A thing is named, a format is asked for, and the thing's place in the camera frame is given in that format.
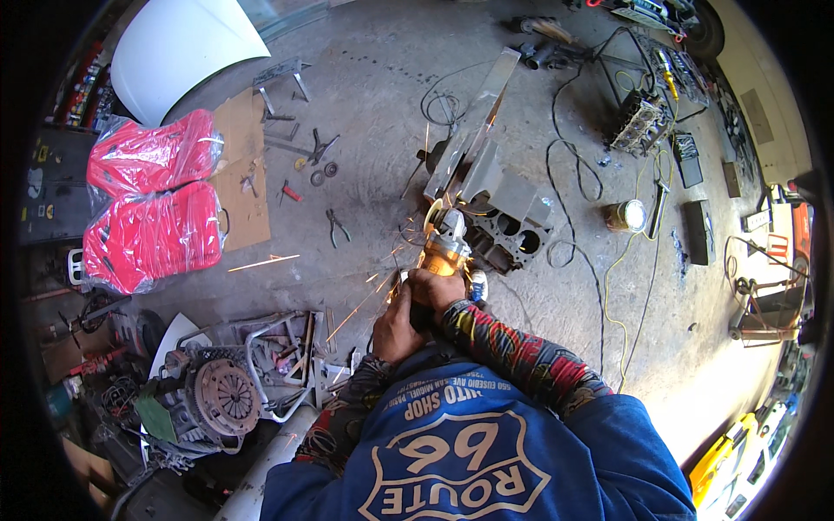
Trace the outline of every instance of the cardboard sheet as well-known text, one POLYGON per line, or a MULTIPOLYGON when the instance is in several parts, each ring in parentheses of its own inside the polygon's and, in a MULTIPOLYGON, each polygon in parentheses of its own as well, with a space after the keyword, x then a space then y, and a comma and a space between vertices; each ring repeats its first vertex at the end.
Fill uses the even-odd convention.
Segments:
POLYGON ((272 237, 269 231, 263 156, 239 159, 209 179, 209 182, 217 190, 220 206, 229 213, 228 225, 226 216, 220 216, 220 229, 229 232, 223 245, 224 252, 262 243, 272 237), (254 174, 254 192, 251 188, 244 191, 240 184, 250 174, 254 174))
POLYGON ((67 454, 69 463, 75 469, 78 480, 89 489, 90 496, 96 504, 109 512, 113 506, 113 498, 104 490, 117 489, 110 462, 87 452, 66 438, 62 438, 62 441, 63 450, 67 454))
MULTIPOLYGON (((214 126, 223 134, 223 155, 209 182, 214 185, 220 206, 229 214, 229 236, 225 252, 268 241, 269 209, 267 208, 266 172, 264 171, 264 99, 253 96, 247 88, 226 100, 214 111, 214 126), (243 190, 240 182, 254 175, 254 193, 243 190)), ((220 216, 221 229, 226 231, 225 215, 220 216)))
POLYGON ((52 385, 69 376, 72 368, 84 363, 85 354, 106 353, 110 350, 110 328, 99 328, 91 334, 79 331, 75 333, 75 338, 81 344, 81 349, 78 349, 71 336, 41 346, 43 365, 52 385))

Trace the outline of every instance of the red handle tool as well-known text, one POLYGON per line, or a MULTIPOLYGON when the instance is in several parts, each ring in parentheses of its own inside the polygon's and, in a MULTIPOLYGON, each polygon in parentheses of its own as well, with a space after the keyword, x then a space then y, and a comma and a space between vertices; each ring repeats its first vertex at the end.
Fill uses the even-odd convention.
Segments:
POLYGON ((284 193, 289 195, 291 198, 295 199, 299 203, 301 202, 302 197, 298 195, 292 188, 287 185, 284 185, 284 193))

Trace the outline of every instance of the pliers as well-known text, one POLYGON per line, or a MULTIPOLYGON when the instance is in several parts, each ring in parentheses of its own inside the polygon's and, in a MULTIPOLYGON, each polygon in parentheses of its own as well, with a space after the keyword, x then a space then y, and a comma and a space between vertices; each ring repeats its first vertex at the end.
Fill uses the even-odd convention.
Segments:
POLYGON ((350 232, 347 228, 345 228, 342 223, 336 218, 336 214, 333 213, 333 209, 330 208, 327 211, 327 218, 330 219, 330 242, 333 243, 334 248, 338 248, 339 246, 336 245, 336 227, 342 228, 344 232, 344 236, 348 238, 348 242, 350 242, 350 232))

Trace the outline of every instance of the hand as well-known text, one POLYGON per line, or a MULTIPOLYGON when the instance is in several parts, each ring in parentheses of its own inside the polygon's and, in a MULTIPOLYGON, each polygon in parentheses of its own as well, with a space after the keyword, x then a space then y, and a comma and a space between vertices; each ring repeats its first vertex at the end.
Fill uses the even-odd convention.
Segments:
POLYGON ((403 284, 397 299, 374 323, 374 354, 385 362, 399 365, 421 348, 425 341, 411 327, 411 285, 403 284))
POLYGON ((466 298, 464 279, 457 274, 443 277, 425 269, 412 269, 409 271, 409 281, 414 285, 415 292, 428 298, 438 324, 453 302, 466 298))

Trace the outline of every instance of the yellow angle grinder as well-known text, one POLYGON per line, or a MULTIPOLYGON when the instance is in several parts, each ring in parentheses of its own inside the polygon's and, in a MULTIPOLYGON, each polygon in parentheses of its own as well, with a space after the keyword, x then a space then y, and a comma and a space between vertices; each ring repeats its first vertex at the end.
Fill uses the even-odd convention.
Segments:
POLYGON ((437 199, 425 216, 423 231, 426 232, 425 255, 420 267, 444 276, 458 273, 472 254, 472 248, 464 240, 464 214, 454 208, 443 208, 443 199, 437 199))

